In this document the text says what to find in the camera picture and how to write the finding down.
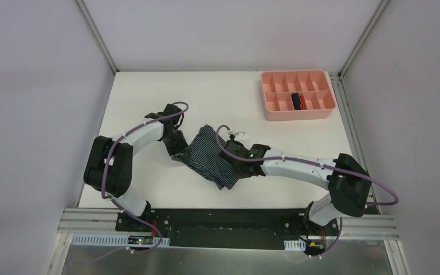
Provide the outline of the navy orange underwear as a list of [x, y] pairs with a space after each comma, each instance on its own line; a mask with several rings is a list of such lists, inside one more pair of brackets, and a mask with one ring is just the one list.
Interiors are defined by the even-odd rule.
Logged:
[[303, 96], [300, 93], [292, 93], [291, 95], [292, 104], [294, 110], [301, 111], [305, 109]]

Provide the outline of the striped blue underwear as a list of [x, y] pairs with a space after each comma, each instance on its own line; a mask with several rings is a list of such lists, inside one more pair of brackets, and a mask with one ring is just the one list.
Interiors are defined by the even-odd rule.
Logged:
[[198, 134], [189, 145], [191, 156], [184, 163], [201, 177], [223, 188], [232, 189], [238, 179], [233, 176], [230, 164], [223, 160], [216, 141], [216, 131], [206, 124], [199, 129]]

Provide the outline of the aluminium frame rail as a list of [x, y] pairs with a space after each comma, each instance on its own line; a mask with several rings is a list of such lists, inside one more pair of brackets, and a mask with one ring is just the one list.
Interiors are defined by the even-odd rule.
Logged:
[[[111, 233], [115, 231], [120, 211], [118, 209], [65, 209], [58, 231], [82, 233]], [[390, 215], [366, 214], [361, 218], [343, 216], [342, 239], [398, 241], [400, 235]]]

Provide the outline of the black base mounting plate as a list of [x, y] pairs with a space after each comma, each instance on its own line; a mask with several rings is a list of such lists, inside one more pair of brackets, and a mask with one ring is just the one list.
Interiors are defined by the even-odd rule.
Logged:
[[339, 233], [339, 219], [311, 223], [305, 209], [150, 209], [142, 221], [118, 213], [115, 230], [163, 237], [179, 248], [284, 250], [288, 243], [324, 248]]

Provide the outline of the pink divided organizer tray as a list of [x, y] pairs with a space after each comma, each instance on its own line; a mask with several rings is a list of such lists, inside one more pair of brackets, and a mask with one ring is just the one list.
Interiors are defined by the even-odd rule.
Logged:
[[268, 121], [326, 119], [337, 108], [329, 76], [323, 70], [263, 72], [260, 87]]

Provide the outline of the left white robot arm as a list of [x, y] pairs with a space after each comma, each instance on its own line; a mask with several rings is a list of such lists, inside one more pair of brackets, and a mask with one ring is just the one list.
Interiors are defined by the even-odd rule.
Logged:
[[132, 185], [133, 157], [151, 143], [162, 142], [172, 160], [184, 162], [191, 150], [179, 128], [187, 110], [187, 103], [169, 103], [132, 129], [113, 137], [98, 136], [92, 143], [84, 183], [132, 214], [129, 222], [137, 231], [148, 230], [152, 216], [145, 212], [151, 207], [149, 201]]

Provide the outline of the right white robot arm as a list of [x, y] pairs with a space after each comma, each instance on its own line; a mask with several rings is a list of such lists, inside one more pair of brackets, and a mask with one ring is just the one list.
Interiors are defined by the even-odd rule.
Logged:
[[311, 202], [302, 219], [308, 234], [318, 234], [331, 220], [342, 215], [362, 217], [371, 188], [369, 174], [348, 154], [334, 159], [290, 154], [263, 144], [246, 148], [229, 140], [219, 156], [227, 161], [238, 179], [280, 176], [300, 180], [326, 190], [327, 195]]

